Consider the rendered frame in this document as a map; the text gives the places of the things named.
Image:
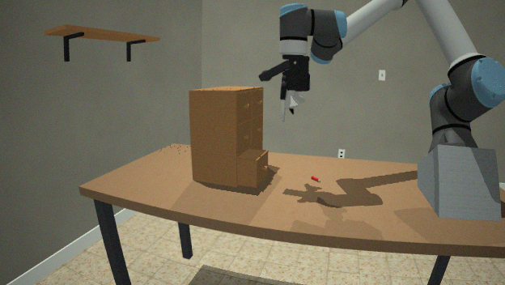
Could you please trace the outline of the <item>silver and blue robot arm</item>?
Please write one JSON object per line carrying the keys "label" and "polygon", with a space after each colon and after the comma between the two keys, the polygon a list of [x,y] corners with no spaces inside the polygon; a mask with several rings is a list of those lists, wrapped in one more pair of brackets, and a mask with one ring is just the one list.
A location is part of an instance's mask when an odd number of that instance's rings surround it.
{"label": "silver and blue robot arm", "polygon": [[[313,36],[311,58],[328,64],[355,37],[407,1],[372,0],[347,18],[342,11],[308,9],[299,3],[285,5],[279,16],[280,54],[308,54],[308,36]],[[430,94],[433,139],[428,153],[437,145],[478,148],[470,122],[505,100],[505,69],[477,52],[448,0],[415,2],[450,67],[450,83],[439,85]]]}

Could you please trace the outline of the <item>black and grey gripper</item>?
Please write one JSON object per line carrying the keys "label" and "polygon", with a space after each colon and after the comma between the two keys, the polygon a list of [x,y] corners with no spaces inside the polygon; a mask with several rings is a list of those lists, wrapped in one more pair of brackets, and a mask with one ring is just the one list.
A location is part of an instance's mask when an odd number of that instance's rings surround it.
{"label": "black and grey gripper", "polygon": [[[305,102],[305,99],[299,96],[298,91],[310,90],[310,74],[308,73],[309,56],[285,54],[282,55],[282,59],[284,58],[289,58],[291,68],[282,72],[280,95],[280,116],[282,121],[284,121],[285,110],[287,108],[294,114],[294,107]],[[294,62],[296,63],[294,64]]]}

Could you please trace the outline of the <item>brown chest of drawers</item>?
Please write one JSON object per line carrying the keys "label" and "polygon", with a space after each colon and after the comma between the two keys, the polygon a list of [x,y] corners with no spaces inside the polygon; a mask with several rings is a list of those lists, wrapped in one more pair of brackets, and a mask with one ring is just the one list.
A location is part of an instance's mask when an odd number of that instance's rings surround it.
{"label": "brown chest of drawers", "polygon": [[[237,92],[215,91],[221,87],[189,91],[189,125],[191,159],[194,181],[238,187],[237,157],[262,141],[263,146],[263,103],[262,138],[252,145],[252,90],[231,89],[251,92],[251,117],[237,123]],[[208,90],[208,91],[198,91]],[[251,146],[237,155],[237,125],[251,122]]]}

